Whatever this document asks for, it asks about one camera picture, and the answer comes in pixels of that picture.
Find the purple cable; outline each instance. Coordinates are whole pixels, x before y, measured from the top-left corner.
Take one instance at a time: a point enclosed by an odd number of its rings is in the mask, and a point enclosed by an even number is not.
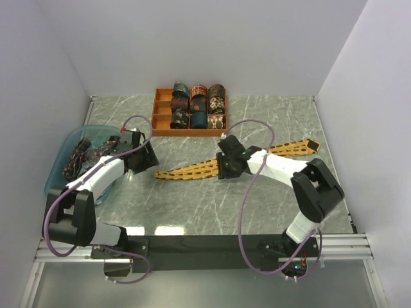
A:
[[[109,279],[110,281],[113,281],[116,284],[135,284],[136,282],[142,281],[142,279],[146,278],[148,276],[148,274],[150,274],[150,272],[152,271],[152,264],[151,262],[144,256],[144,255],[138,255],[136,253],[132,253],[132,252],[121,252],[119,250],[115,250],[113,248],[107,247],[102,245],[101,247],[103,247],[104,249],[110,251],[110,252],[114,252],[114,253],[120,253],[122,255],[129,255],[131,257],[135,257],[141,260],[144,260],[145,263],[147,263],[147,271],[144,273],[143,276],[141,276],[140,278],[137,278],[135,280],[131,280],[131,281],[121,281],[121,280],[116,280],[114,278],[108,277],[107,279]]]
[[[242,225],[242,221],[243,221],[243,211],[244,211],[244,207],[245,207],[245,201],[247,200],[247,196],[249,195],[249,192],[251,190],[251,187],[254,185],[254,183],[256,182],[258,176],[260,175],[260,173],[262,172],[262,170],[264,169],[266,162],[267,162],[267,157],[269,154],[269,149],[274,145],[274,130],[273,128],[266,122],[263,121],[259,121],[259,120],[252,120],[252,119],[246,119],[246,120],[242,120],[237,122],[236,124],[232,125],[224,134],[226,135],[230,130],[232,130],[235,126],[241,124],[241,123],[245,123],[245,122],[255,122],[255,123],[259,123],[262,125],[265,125],[272,133],[272,138],[270,141],[270,144],[268,145],[267,148],[267,154],[264,155],[264,159],[263,159],[263,163],[261,164],[260,168],[258,169],[257,173],[253,176],[250,185],[247,187],[247,190],[245,191],[244,197],[243,197],[243,202],[241,204],[241,208],[240,208],[240,214],[238,215],[238,244],[240,246],[240,252],[241,255],[243,256],[243,259],[245,261],[245,263],[247,264],[247,266],[252,269],[253,271],[255,271],[256,273],[259,273],[261,275],[274,275],[276,273],[281,272],[283,269],[285,269],[292,261],[293,259],[297,256],[297,254],[300,252],[300,250],[302,249],[302,247],[305,245],[305,243],[307,243],[308,239],[315,233],[315,231],[313,230],[310,234],[307,235],[307,237],[301,242],[301,244],[297,247],[297,249],[294,251],[294,253],[292,254],[292,256],[288,259],[287,262],[285,262],[282,266],[280,266],[279,268],[275,269],[274,271],[261,271],[257,268],[255,268],[249,258],[247,257],[247,255],[245,254],[245,249],[244,249],[244,245],[243,245],[243,238],[242,238],[242,234],[241,234],[241,225]],[[321,240],[321,248],[322,248],[322,234],[320,234],[320,240]],[[314,267],[317,265],[319,259],[320,259],[321,253],[319,253],[319,256],[317,257],[317,260],[315,261]]]
[[[139,145],[138,147],[136,147],[135,149],[132,149],[132,150],[130,150],[130,151],[126,151],[126,152],[124,152],[124,153],[121,153],[121,154],[118,154],[118,155],[116,155],[116,156],[113,156],[113,157],[107,159],[104,163],[99,164],[99,165],[98,165],[96,168],[94,168],[87,176],[84,177],[83,182],[88,181],[88,180],[89,180],[93,175],[95,175],[95,174],[97,173],[97,171],[99,171],[105,164],[108,164],[109,162],[112,162],[113,160],[115,160],[115,159],[117,159],[117,158],[120,158],[120,157],[122,157],[122,156],[125,156],[125,155],[131,154],[131,153],[133,153],[133,152],[139,151],[140,149],[142,149],[143,147],[145,147],[146,144],[148,144],[148,142],[150,141],[150,139],[151,139],[151,137],[152,137],[152,135],[153,135],[153,126],[151,125],[150,121],[149,121],[146,117],[144,117],[144,116],[142,116],[142,115],[138,115],[138,114],[133,115],[133,116],[129,117],[129,118],[124,122],[122,128],[125,128],[126,124],[129,122],[129,120],[131,120],[131,119],[133,119],[133,118],[135,118],[135,117],[140,117],[140,118],[144,119],[144,120],[148,123],[148,125],[150,126],[150,135],[147,137],[147,139],[146,139],[141,145]],[[56,207],[58,206],[58,204],[60,203],[60,201],[62,201],[69,193],[71,193],[73,190],[79,188],[79,186],[81,186],[81,185],[82,185],[82,183],[81,183],[81,182],[78,182],[76,185],[72,186],[71,188],[68,188],[68,190],[66,190],[65,192],[63,192],[63,193],[56,199],[56,201],[54,201],[53,204],[50,206],[50,209],[49,209],[48,212],[47,212],[46,218],[44,219],[44,238],[45,238],[45,240],[46,240],[47,247],[50,249],[50,251],[53,253],[53,255],[56,255],[57,257],[67,257],[68,255],[70,255],[70,253],[72,253],[72,252],[74,251],[74,249],[76,249],[77,246],[74,245],[72,248],[70,248],[70,250],[69,250],[68,252],[65,252],[65,253],[60,253],[60,252],[58,252],[58,251],[53,247],[53,245],[51,244],[51,241],[50,241],[50,237],[49,237],[49,223],[50,223],[51,215],[52,215],[52,213],[54,212],[54,210],[56,209]],[[116,252],[117,252],[117,253],[121,253],[121,254],[123,254],[123,255],[131,255],[131,253],[128,253],[128,252],[119,252],[119,251],[116,251]],[[137,258],[139,258],[139,259],[142,259],[142,260],[146,261],[147,264],[148,264],[147,272],[146,272],[140,279],[137,279],[138,281],[140,281],[141,279],[145,278],[145,277],[149,274],[150,269],[151,269],[151,264],[150,264],[150,262],[148,261],[148,259],[147,259],[146,257],[142,256],[142,255],[138,255],[138,254],[136,254],[136,253],[133,253],[132,256],[137,257]]]

